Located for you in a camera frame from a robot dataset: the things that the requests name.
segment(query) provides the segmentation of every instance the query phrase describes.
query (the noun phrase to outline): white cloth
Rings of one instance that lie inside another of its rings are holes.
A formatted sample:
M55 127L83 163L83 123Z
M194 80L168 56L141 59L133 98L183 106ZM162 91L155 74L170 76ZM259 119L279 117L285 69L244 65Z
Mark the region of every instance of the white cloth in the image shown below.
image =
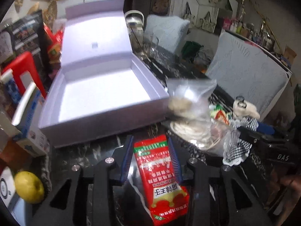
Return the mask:
M163 17L149 15L146 20L145 33L154 34L159 39L159 46L175 53L187 34L190 22L177 16Z
M261 115L285 86L288 75L260 48L222 32L206 75L232 98L244 96Z

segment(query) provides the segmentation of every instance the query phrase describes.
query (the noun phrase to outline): white cardboard box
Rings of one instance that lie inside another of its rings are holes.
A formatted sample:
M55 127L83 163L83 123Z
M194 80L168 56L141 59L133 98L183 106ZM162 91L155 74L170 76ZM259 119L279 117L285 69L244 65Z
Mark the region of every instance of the white cardboard box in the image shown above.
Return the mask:
M11 123L21 132L13 140L31 156L47 154L47 138L38 128L44 98L34 82L26 89Z
M132 52L124 0L66 9L58 72L39 120L56 147L129 131L164 119L168 93Z

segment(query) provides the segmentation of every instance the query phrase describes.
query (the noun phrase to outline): red package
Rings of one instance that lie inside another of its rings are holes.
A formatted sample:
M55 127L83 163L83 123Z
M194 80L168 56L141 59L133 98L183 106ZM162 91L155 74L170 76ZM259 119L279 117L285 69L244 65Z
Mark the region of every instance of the red package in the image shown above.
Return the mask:
M231 26L231 20L230 19L224 19L223 29L229 30Z
M45 23L44 23L44 31L47 39L47 47L48 47L47 51L49 51L49 46L54 43L57 43L57 40Z
M57 40L58 43L62 44L63 43L63 36L64 36L64 31L63 30L59 30L56 34L55 34L55 38Z
M189 193L176 182L165 135L135 143L134 153L154 224L185 215Z

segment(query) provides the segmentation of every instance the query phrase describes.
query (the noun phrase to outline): plastic zip bag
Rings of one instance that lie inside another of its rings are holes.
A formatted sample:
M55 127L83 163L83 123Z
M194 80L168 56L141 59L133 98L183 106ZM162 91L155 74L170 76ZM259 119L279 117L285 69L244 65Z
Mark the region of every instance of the plastic zip bag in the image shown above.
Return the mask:
M210 119L208 98L216 88L216 80L168 79L169 109L179 117L191 120Z
M214 119L179 119L170 122L170 129L180 138L211 155L223 157L237 146L239 131Z

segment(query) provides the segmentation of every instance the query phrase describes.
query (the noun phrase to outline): red plastic stool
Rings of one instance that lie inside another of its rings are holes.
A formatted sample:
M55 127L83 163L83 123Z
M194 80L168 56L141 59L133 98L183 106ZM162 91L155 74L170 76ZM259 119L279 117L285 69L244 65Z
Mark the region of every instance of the red plastic stool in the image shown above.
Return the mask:
M32 79L40 89L43 97L46 98L46 91L43 87L42 81L39 77L33 60L33 56L30 52L26 51L19 55L8 66L6 66L1 73L3 74L8 69L13 70L13 76L21 95L25 93L26 87L28 87Z

